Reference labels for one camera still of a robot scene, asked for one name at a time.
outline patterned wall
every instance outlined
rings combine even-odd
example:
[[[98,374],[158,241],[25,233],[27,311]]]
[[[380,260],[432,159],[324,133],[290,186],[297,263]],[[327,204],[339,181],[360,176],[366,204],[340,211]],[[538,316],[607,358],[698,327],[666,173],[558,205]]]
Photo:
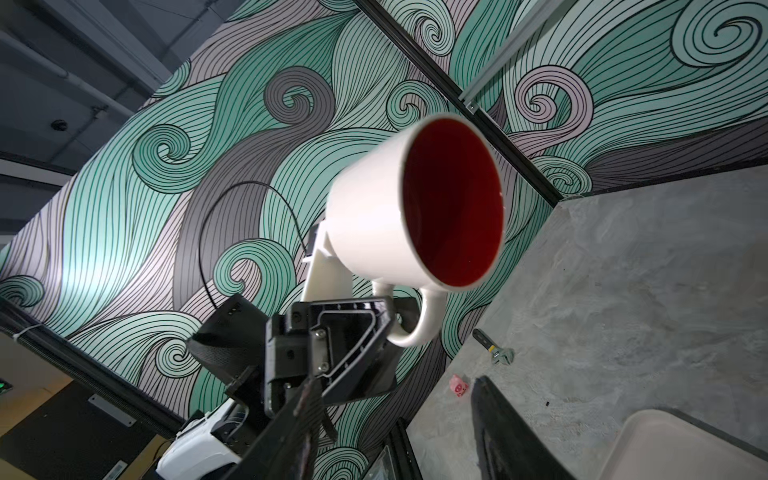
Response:
[[[382,4],[466,84],[532,0]],[[767,12],[737,0],[578,0],[481,106],[564,194],[765,155]],[[306,233],[342,168],[449,110],[350,0],[248,0],[0,252],[0,296],[178,414],[211,409],[223,386],[184,340],[212,310],[196,259],[217,195],[268,182]],[[497,160],[508,227],[493,277],[450,296],[440,337],[408,349],[395,392],[331,409],[339,441],[321,451],[316,478],[359,477],[393,422],[412,417],[550,213]],[[201,253],[218,301],[242,293],[273,313],[300,295],[300,238],[260,187],[220,203]],[[356,279],[355,294],[368,283]]]
[[[536,1],[382,5],[463,88]],[[559,190],[768,161],[765,0],[565,4],[476,99]]]

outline pink swirl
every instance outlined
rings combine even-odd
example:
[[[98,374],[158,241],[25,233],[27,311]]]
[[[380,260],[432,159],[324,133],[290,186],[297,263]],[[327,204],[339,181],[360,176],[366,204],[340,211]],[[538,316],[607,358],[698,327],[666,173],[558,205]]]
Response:
[[[543,124],[554,118],[557,113],[554,100],[547,95],[535,95],[530,101],[526,100],[525,95],[534,85],[540,83],[555,85],[568,95],[571,100],[571,115],[556,128],[511,134],[509,138],[529,157],[537,157],[548,147],[582,134],[592,122],[594,113],[592,94],[578,75],[567,68],[545,65],[528,72],[515,88],[515,106],[526,120]]]

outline gray table surface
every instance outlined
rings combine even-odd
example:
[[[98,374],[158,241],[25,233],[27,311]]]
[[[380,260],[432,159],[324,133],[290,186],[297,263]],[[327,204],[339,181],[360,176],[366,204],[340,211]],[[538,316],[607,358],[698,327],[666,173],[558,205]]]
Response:
[[[560,203],[408,427],[424,478],[480,478],[487,375],[577,478],[632,413],[676,409],[768,450],[768,167]]]

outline ceramic cup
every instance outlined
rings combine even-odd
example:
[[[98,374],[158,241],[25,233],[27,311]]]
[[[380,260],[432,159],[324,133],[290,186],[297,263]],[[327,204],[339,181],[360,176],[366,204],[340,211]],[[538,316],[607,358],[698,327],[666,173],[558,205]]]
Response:
[[[344,266],[371,279],[374,296],[395,285],[422,294],[412,332],[395,325],[398,346],[435,337],[449,292],[482,283],[504,235],[498,168],[480,132],[462,117],[424,118],[370,151],[333,181],[328,235]]]

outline mug rim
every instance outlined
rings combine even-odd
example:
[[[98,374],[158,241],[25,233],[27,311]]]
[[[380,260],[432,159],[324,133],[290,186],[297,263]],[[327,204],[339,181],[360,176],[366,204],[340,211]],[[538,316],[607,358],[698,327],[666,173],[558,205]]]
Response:
[[[405,177],[406,163],[408,161],[408,156],[411,153],[413,142],[416,140],[416,138],[419,136],[421,131],[424,130],[424,128],[427,125],[430,125],[432,122],[435,122],[437,120],[445,120],[445,119],[459,122],[460,124],[468,127],[475,135],[478,136],[478,138],[480,138],[480,140],[482,141],[483,147],[485,147],[485,150],[488,152],[488,156],[491,160],[491,163],[493,164],[493,168],[496,171],[496,177],[498,178],[498,183],[499,183],[499,195],[502,197],[502,228],[501,228],[501,235],[498,238],[498,248],[496,249],[496,254],[493,257],[493,261],[488,266],[488,269],[480,276],[480,278],[470,283],[469,285],[464,285],[464,286],[448,285],[447,283],[438,279],[424,264],[424,262],[422,261],[422,258],[419,255],[419,252],[416,251],[416,247],[413,245],[413,240],[411,239],[411,233],[408,228],[408,223],[406,222],[405,204],[403,203],[404,195],[402,190],[402,183]],[[504,205],[504,192],[502,190],[501,171],[498,169],[498,165],[496,164],[496,162],[493,161],[493,153],[491,152],[491,149],[488,147],[488,141],[485,139],[485,136],[483,136],[483,134],[475,125],[473,125],[470,121],[468,121],[464,117],[461,117],[457,114],[451,114],[451,113],[433,114],[419,120],[414,125],[411,125],[411,127],[409,127],[408,130],[410,131],[407,132],[408,137],[406,139],[406,145],[403,148],[400,165],[398,166],[398,177],[397,177],[397,190],[399,192],[398,199],[397,199],[397,207],[400,210],[400,223],[402,225],[403,231],[408,233],[406,235],[406,243],[408,244],[408,248],[410,249],[411,254],[416,259],[417,264],[419,265],[419,267],[421,267],[422,272],[436,286],[449,292],[465,292],[467,290],[472,290],[473,288],[476,288],[478,285],[480,285],[481,283],[485,282],[488,279],[488,277],[491,275],[493,270],[496,268],[499,257],[502,255],[502,250],[503,250],[502,245],[504,243],[504,235],[507,230],[506,228],[507,227],[506,226],[507,208]],[[433,290],[433,289],[430,289],[429,287],[431,287],[431,285],[421,286],[420,288],[424,288],[425,290]]]

